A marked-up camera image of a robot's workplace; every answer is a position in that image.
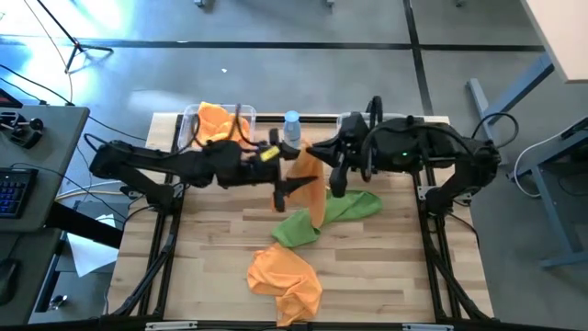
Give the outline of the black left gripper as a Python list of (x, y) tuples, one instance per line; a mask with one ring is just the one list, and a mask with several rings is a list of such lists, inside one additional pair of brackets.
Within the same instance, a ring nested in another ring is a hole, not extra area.
[(279, 156), (263, 162), (259, 155), (273, 145), (278, 146), (278, 143), (278, 129), (274, 128), (269, 131), (269, 145), (262, 146), (251, 156), (242, 159), (240, 152), (231, 152), (232, 156), (228, 161), (215, 169), (218, 185), (230, 188), (272, 184), (274, 186), (273, 207), (276, 211), (283, 212), (286, 209), (285, 195), (289, 196), (297, 189), (316, 180), (317, 177), (286, 177), (282, 180), (279, 157), (286, 161), (295, 160), (300, 155), (300, 149), (282, 142), (279, 144)]

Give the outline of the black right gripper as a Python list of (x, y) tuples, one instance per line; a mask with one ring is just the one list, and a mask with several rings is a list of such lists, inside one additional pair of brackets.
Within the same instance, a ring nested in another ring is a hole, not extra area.
[[(373, 174), (372, 153), (369, 147), (371, 133), (376, 127), (374, 116), (370, 117), (370, 127), (366, 125), (360, 112), (351, 112), (339, 130), (339, 137), (344, 145), (344, 160), (353, 171), (358, 171), (365, 182), (371, 180)], [(332, 169), (329, 177), (329, 186), (335, 198), (342, 198), (347, 187), (348, 165), (339, 165), (341, 142), (338, 139), (312, 144), (306, 148), (306, 152), (321, 160)]]

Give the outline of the green microfiber towel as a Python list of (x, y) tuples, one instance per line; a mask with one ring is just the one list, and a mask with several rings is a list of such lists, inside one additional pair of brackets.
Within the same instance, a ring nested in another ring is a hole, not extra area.
[(295, 211), (277, 225), (271, 236), (287, 248), (311, 244), (319, 239), (325, 225), (362, 220), (379, 213), (382, 208), (381, 198), (369, 191), (348, 190), (342, 198), (336, 198), (331, 190), (327, 189), (322, 225), (312, 225), (311, 214), (305, 208)]

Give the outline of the clear water bottle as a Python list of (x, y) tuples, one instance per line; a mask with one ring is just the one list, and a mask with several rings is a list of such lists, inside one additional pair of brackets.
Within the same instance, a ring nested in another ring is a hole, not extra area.
[(295, 110), (290, 110), (284, 114), (284, 142), (295, 149), (300, 148), (301, 127), (300, 114)]

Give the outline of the black desk leg bar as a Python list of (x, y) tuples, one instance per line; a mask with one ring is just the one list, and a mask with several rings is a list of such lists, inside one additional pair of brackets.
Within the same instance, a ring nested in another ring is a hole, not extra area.
[(52, 204), (45, 225), (112, 248), (120, 247), (123, 235), (120, 229), (101, 223), (58, 202)]

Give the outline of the white paper sheet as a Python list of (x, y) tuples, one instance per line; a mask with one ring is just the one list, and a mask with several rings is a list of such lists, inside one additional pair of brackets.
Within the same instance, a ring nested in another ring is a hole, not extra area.
[(67, 234), (77, 275), (82, 278), (98, 268), (115, 262), (119, 250), (77, 234)]

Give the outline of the grey desk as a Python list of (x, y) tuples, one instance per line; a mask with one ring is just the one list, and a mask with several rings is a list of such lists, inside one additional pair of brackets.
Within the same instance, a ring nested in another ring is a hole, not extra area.
[(15, 296), (0, 305), (0, 326), (28, 322), (60, 236), (58, 230), (49, 228), (34, 233), (0, 233), (0, 261), (14, 258), (20, 262)]
[(18, 219), (0, 219), (0, 233), (35, 232), (43, 227), (89, 116), (89, 109), (71, 106), (17, 108), (26, 120), (43, 122), (42, 137), (25, 149), (0, 132), (0, 168), (32, 168), (39, 171), (25, 209)]

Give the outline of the black tripod stand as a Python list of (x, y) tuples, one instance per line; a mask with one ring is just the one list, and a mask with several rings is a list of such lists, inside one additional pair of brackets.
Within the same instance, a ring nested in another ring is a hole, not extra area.
[(66, 74), (71, 73), (71, 67), (72, 67), (74, 58), (78, 54), (85, 53), (89, 50), (91, 50), (91, 51), (104, 51), (104, 52), (107, 52), (108, 54), (111, 54), (114, 52), (114, 50), (109, 47), (95, 46), (95, 45), (81, 43), (79, 41), (79, 39), (75, 38), (67, 31), (67, 29), (61, 24), (61, 22), (57, 19), (57, 17), (53, 15), (53, 13), (49, 10), (49, 8), (47, 8), (47, 6), (42, 2), (42, 0), (36, 0), (36, 2), (44, 10), (44, 12), (49, 16), (49, 18), (55, 23), (55, 25), (59, 28), (59, 30), (66, 37), (66, 39), (68, 41), (70, 41), (70, 43), (72, 44), (73, 48), (72, 48), (72, 51), (71, 51), (70, 56), (68, 58), (68, 61), (64, 62), (64, 72)]

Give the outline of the beige tabletop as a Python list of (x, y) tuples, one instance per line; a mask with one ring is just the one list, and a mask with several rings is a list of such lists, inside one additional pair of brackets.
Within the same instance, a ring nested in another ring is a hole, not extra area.
[(588, 0), (521, 0), (566, 84), (588, 83)]

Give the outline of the black desk clamp device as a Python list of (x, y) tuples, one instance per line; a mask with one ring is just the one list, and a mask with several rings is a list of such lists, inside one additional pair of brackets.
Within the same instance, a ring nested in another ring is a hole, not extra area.
[(27, 120), (18, 112), (0, 112), (0, 133), (22, 148), (30, 149), (35, 146), (43, 136), (43, 129), (44, 123), (41, 119)]

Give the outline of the black backlit keyboard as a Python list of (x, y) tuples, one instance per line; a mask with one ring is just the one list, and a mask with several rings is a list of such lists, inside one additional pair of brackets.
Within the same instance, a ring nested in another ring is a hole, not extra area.
[(19, 219), (35, 187), (37, 169), (0, 168), (0, 219)]

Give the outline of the black computer mouse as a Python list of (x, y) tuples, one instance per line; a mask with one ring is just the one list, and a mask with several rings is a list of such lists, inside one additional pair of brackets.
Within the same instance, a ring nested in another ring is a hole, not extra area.
[(10, 302), (17, 290), (17, 274), (20, 262), (14, 258), (0, 261), (0, 305)]

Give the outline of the black aluminium table frame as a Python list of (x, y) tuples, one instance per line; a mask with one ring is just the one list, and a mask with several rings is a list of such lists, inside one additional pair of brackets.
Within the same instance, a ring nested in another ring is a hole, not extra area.
[[(329, 234), (324, 245), (306, 248), (326, 285), (326, 303), (313, 322), (279, 331), (402, 331), (402, 324), (452, 325), (454, 331), (482, 322), (441, 314), (451, 292), (428, 285), (417, 198), (406, 176), (378, 179), (375, 190), (396, 206), (385, 214), (409, 231), (382, 228)], [(191, 188), (171, 214), (146, 214), (133, 206), (115, 266), (108, 313), (93, 331), (145, 331), (147, 323), (197, 321), (194, 331), (274, 331), (271, 298), (248, 291), (245, 269), (253, 252), (268, 243), (254, 223), (270, 223), (267, 187), (225, 191)]]

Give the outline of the blue-grey table leg frame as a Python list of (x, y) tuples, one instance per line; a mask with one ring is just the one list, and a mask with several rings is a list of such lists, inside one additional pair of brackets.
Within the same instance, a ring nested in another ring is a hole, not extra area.
[[(494, 141), (496, 139), (493, 130), (494, 123), (500, 117), (512, 119), (513, 116), (509, 114), (509, 111), (553, 71), (554, 64), (551, 58), (547, 53), (543, 53), (493, 104), (488, 103), (480, 82), (471, 78), (466, 83), (466, 87), (469, 89), (481, 117), (475, 131), (483, 131), (487, 138)], [(529, 166), (521, 167), (519, 165), (526, 153), (551, 142), (557, 142), (557, 144), (550, 152), (540, 156), (536, 162)], [(563, 131), (528, 146), (515, 159), (513, 171), (507, 174), (507, 178), (514, 182), (523, 194), (529, 198), (543, 201), (548, 220), (563, 246), (564, 253), (562, 255), (540, 261), (542, 268), (588, 262), (588, 248), (582, 245), (578, 235), (572, 229), (571, 223), (564, 222), (560, 218), (557, 202), (545, 180), (547, 166), (584, 146), (588, 146), (588, 118), (578, 120)]]

